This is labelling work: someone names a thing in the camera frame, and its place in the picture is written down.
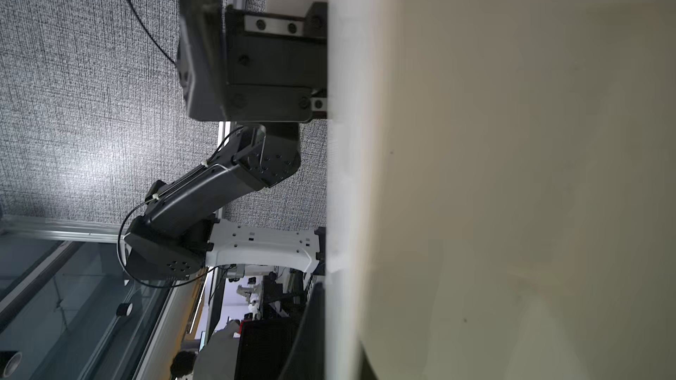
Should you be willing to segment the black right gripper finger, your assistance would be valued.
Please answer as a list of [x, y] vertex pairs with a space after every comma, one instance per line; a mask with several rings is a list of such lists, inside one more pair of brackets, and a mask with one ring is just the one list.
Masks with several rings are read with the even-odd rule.
[[279, 380], [326, 378], [326, 291], [316, 283]]

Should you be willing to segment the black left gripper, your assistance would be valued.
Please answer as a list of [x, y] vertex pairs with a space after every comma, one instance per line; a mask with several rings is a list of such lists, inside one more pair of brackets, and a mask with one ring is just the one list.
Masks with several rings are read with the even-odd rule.
[[327, 96], [327, 3], [306, 15], [178, 0], [177, 68], [197, 121], [310, 121]]

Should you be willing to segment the white wrap dispenser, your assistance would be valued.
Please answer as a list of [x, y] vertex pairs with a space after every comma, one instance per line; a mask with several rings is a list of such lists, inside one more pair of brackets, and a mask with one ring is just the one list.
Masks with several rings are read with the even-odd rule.
[[675, 0], [327, 2], [327, 378], [674, 378]]

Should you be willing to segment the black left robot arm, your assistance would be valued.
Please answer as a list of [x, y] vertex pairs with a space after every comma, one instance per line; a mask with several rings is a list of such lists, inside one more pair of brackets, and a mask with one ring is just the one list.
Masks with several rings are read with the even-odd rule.
[[181, 281], [204, 267], [259, 265], [323, 274], [326, 232], [218, 220], [229, 202], [299, 170], [300, 127], [327, 115], [327, 4], [304, 17], [178, 0], [178, 71], [188, 116], [230, 121], [216, 151], [172, 183], [155, 182], [119, 238], [136, 280]]

